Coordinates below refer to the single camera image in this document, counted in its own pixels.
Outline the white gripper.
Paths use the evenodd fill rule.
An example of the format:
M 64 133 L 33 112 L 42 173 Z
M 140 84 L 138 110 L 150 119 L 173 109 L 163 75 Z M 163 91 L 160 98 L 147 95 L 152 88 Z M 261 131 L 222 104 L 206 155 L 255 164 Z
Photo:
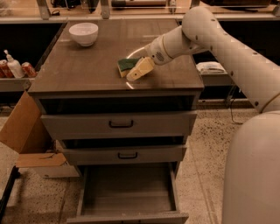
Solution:
M 155 38 L 144 47 L 149 57 L 142 57 L 126 75 L 128 81 L 136 81 L 154 69 L 155 64 L 166 63 L 166 53 L 163 46 L 163 37 Z

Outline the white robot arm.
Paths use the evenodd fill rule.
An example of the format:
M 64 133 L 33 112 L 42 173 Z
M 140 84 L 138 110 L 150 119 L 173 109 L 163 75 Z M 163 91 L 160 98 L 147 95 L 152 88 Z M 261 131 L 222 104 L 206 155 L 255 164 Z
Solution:
M 222 224 L 280 224 L 280 67 L 228 34 L 215 15 L 197 6 L 181 26 L 129 56 L 164 65 L 209 51 L 258 115 L 234 134 L 227 152 Z

